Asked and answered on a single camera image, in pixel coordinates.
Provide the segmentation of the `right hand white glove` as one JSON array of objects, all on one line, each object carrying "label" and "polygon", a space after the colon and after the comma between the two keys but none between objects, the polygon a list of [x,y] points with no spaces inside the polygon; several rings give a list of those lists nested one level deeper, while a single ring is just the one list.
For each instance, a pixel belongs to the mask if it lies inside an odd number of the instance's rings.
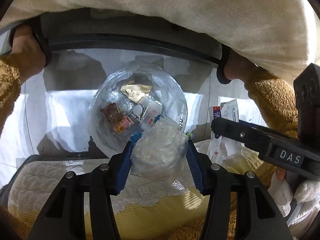
[{"label": "right hand white glove", "polygon": [[293,190],[285,176],[286,170],[276,168],[268,189],[282,215],[285,217],[290,213],[290,204],[294,199],[298,204],[302,203],[298,218],[315,210],[319,204],[319,181],[307,179],[300,183],[296,190]]}]

